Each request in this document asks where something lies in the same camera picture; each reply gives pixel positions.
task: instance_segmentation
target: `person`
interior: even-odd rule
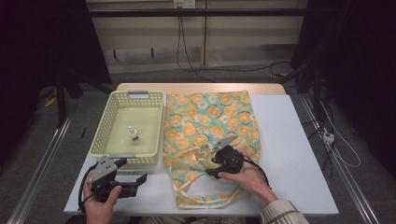
[[[263,209],[261,212],[261,222],[265,224],[270,223],[308,223],[305,217],[297,211],[291,202],[285,200],[279,200],[274,192],[268,187],[257,167],[254,165],[244,162],[242,170],[238,174],[230,174],[220,172],[219,177],[227,180],[231,180],[238,184],[242,189],[249,191],[256,195],[262,202]],[[84,183],[83,194],[84,198],[92,195],[91,186],[88,179]],[[90,197],[84,203],[86,210],[86,219],[88,224],[108,224],[111,222],[113,216],[113,206],[116,204],[117,199],[120,195],[121,187],[116,186],[111,190],[110,195],[105,203],[97,202],[94,197]],[[141,219],[139,223],[150,223],[152,218]],[[173,222],[177,223],[179,218],[174,218]]]

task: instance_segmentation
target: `striped sleeve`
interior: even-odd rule
[[[265,206],[261,213],[261,221],[262,224],[308,223],[305,217],[297,211],[293,204],[285,200],[277,200]]]

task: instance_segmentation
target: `table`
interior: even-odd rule
[[[298,120],[295,109],[279,84],[240,83],[124,83],[118,90],[164,91],[165,93],[201,91],[249,91],[253,111],[260,125],[262,153],[259,165],[267,173],[278,198],[292,201],[306,216],[338,214],[337,207],[320,171],[311,146]],[[95,159],[87,155],[77,184],[64,208],[68,214],[78,214],[78,189],[83,174]],[[118,175],[119,181],[133,181],[128,175]],[[202,176],[192,184],[189,193],[213,193],[233,188],[226,180]],[[134,198],[119,199],[114,207],[120,216],[257,216],[262,209],[259,200],[248,195],[218,209],[179,209],[172,181],[163,161],[148,170],[148,180]]]

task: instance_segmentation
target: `bag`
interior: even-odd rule
[[[191,196],[191,183],[205,170],[219,165],[211,161],[210,149],[218,140],[232,135],[230,146],[245,150],[255,162],[261,152],[259,125],[247,91],[168,94],[164,120],[163,160],[172,177],[177,206],[217,208],[241,194]]]

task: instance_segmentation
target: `basket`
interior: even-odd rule
[[[113,91],[93,138],[90,156],[99,160],[127,158],[125,166],[151,166],[158,162],[163,131],[162,92]],[[129,127],[137,130],[135,144]]]

